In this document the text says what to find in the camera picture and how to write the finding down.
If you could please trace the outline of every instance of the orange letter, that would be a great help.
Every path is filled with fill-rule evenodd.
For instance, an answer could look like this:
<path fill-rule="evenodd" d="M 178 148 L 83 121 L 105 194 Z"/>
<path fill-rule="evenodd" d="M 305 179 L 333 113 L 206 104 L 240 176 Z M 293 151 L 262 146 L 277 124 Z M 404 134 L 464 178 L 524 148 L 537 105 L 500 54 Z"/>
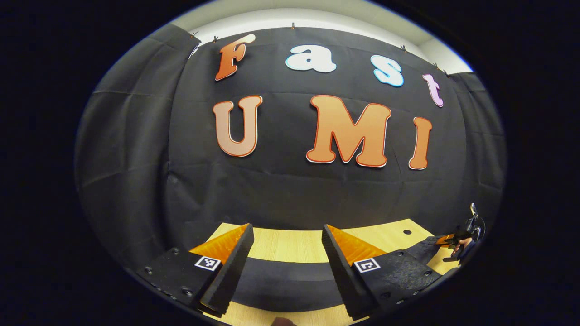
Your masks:
<path fill-rule="evenodd" d="M 219 64 L 219 71 L 216 75 L 216 81 L 222 80 L 228 76 L 233 75 L 237 70 L 238 66 L 234 66 L 234 59 L 236 61 L 240 61 L 244 58 L 244 54 L 246 54 L 246 44 L 244 43 L 252 43 L 256 39 L 256 36 L 253 34 L 246 35 L 239 40 L 232 42 L 226 46 L 224 46 L 219 53 L 222 54 L 222 61 Z"/>
<path fill-rule="evenodd" d="M 433 129 L 433 125 L 429 120 L 421 117 L 415 117 L 413 123 L 417 127 L 417 140 L 415 152 L 409 160 L 409 167 L 413 170 L 423 170 L 427 167 L 427 146 L 429 145 L 429 132 Z"/>
<path fill-rule="evenodd" d="M 318 124 L 314 148 L 306 153 L 310 162 L 332 163 L 336 154 L 331 150 L 332 137 L 344 163 L 353 158 L 354 152 L 364 141 L 357 163 L 380 168 L 387 163 L 385 157 L 385 134 L 391 110 L 371 103 L 362 111 L 355 124 L 342 100 L 336 96 L 317 95 L 310 103 L 318 110 Z"/>
<path fill-rule="evenodd" d="M 232 102 L 221 102 L 213 106 L 216 115 L 217 143 L 224 152 L 232 156 L 244 157 L 250 155 L 258 141 L 258 106 L 262 103 L 261 96 L 246 96 L 238 102 L 244 111 L 244 139 L 235 142 L 230 133 L 230 111 Z"/>

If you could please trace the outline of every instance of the letter m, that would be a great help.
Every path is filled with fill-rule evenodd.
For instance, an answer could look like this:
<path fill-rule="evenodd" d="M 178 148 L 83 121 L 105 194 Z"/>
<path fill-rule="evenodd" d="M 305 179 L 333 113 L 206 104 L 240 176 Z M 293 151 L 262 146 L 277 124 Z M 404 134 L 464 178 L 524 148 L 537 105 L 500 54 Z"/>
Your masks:
<path fill-rule="evenodd" d="M 314 148 L 306 154 L 310 162 L 334 162 L 336 154 L 331 150 L 334 137 L 344 163 L 350 162 L 363 141 L 362 152 L 356 159 L 358 164 L 380 168 L 387 163 L 385 135 L 391 116 L 388 107 L 371 103 L 354 123 L 344 102 L 336 96 L 317 95 L 310 103 L 318 110 Z"/>

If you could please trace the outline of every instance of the wooden table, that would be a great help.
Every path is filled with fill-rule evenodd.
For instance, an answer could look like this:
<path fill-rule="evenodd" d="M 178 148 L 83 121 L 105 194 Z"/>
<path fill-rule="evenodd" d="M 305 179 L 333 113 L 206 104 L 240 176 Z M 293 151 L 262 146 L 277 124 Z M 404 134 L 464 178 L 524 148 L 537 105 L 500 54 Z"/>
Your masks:
<path fill-rule="evenodd" d="M 208 238 L 211 240 L 239 225 L 222 223 Z M 254 244 L 248 257 L 276 260 L 279 262 L 295 263 L 327 263 L 328 258 L 322 247 L 322 231 L 289 231 L 261 229 L 254 230 Z M 398 249 L 407 249 L 427 237 L 433 236 L 410 219 L 374 226 L 342 229 L 386 252 Z M 441 248 L 427 264 L 439 274 L 445 274 L 449 269 L 457 267 L 458 262 L 443 262 L 449 257 L 452 250 Z M 346 326 L 356 324 L 346 313 L 344 305 L 321 310 L 302 311 L 296 313 L 282 313 L 267 311 L 230 302 L 227 313 L 221 318 L 205 314 L 208 317 L 220 320 L 233 326 L 269 326 L 276 317 L 292 320 L 297 326 Z"/>

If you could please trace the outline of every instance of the foam letter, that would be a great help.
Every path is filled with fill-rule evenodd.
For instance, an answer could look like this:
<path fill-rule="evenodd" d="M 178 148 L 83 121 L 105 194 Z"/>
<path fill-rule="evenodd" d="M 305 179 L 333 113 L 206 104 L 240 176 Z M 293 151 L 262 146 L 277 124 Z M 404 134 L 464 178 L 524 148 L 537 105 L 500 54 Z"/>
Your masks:
<path fill-rule="evenodd" d="M 401 87 L 405 82 L 403 75 L 401 75 L 401 66 L 395 60 L 374 55 L 371 57 L 371 63 L 376 67 L 373 72 L 381 83 Z"/>
<path fill-rule="evenodd" d="M 429 145 L 429 132 L 433 129 L 431 122 L 425 118 L 415 117 L 413 123 L 417 128 L 415 151 L 409 160 L 409 167 L 413 170 L 423 170 L 427 167 L 427 146 Z"/>
<path fill-rule="evenodd" d="M 238 66 L 234 65 L 234 59 L 240 61 L 246 54 L 246 44 L 252 43 L 256 39 L 253 34 L 246 35 L 237 41 L 224 46 L 219 53 L 222 54 L 222 61 L 219 64 L 219 71 L 216 75 L 216 81 L 222 80 L 233 75 L 238 71 Z"/>
<path fill-rule="evenodd" d="M 217 143 L 224 152 L 232 156 L 244 157 L 250 155 L 258 142 L 258 106 L 262 103 L 261 96 L 247 96 L 238 102 L 244 111 L 244 138 L 236 142 L 230 133 L 230 111 L 232 102 L 221 102 L 213 106 L 216 115 Z"/>
<path fill-rule="evenodd" d="M 433 76 L 426 74 L 423 75 L 423 79 L 427 81 L 427 85 L 429 86 L 429 93 L 431 93 L 431 98 L 435 102 L 438 107 L 443 107 L 443 99 L 439 97 L 439 84 L 433 80 Z"/>
<path fill-rule="evenodd" d="M 286 66 L 293 70 L 314 69 L 320 73 L 330 73 L 336 69 L 332 63 L 332 53 L 329 49 L 320 45 L 299 45 L 290 50 L 297 53 L 286 59 Z"/>
<path fill-rule="evenodd" d="M 387 163 L 385 135 L 391 116 L 388 107 L 375 103 L 367 105 L 355 124 L 344 102 L 336 96 L 317 95 L 310 103 L 318 110 L 314 148 L 306 154 L 310 162 L 334 162 L 336 154 L 331 150 L 334 137 L 344 163 L 350 161 L 363 141 L 362 152 L 356 158 L 358 164 L 380 168 Z"/>

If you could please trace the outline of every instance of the white wall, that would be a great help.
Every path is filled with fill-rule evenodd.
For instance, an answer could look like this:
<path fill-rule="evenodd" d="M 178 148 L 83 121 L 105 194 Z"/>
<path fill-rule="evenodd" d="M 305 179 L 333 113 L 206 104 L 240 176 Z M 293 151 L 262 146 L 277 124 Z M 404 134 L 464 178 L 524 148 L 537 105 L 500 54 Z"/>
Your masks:
<path fill-rule="evenodd" d="M 437 63 L 448 74 L 473 71 L 457 53 L 438 39 L 432 39 L 419 46 L 419 49 L 429 58 L 429 62 Z"/>
<path fill-rule="evenodd" d="M 258 10 L 220 19 L 213 23 L 195 28 L 189 32 L 192 34 L 197 32 L 195 37 L 202 42 L 201 44 L 205 44 L 212 42 L 214 35 L 219 38 L 224 38 L 231 35 L 256 30 L 265 30 L 268 28 L 290 28 L 292 22 L 294 22 L 296 28 L 328 28 L 331 30 L 364 35 L 394 46 L 405 45 L 407 51 L 429 61 L 418 46 L 396 34 L 351 17 L 312 9 L 283 8 Z"/>

